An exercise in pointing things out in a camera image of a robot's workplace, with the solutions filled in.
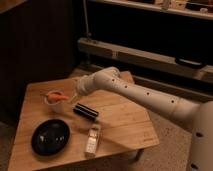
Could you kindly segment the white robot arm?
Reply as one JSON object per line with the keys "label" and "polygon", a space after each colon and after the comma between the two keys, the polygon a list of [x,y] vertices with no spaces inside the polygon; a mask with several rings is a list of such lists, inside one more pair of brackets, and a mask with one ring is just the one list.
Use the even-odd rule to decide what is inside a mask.
{"label": "white robot arm", "polygon": [[116,67],[108,67],[78,79],[76,92],[117,93],[192,133],[186,171],[213,171],[213,101],[197,103],[179,96],[130,83]]}

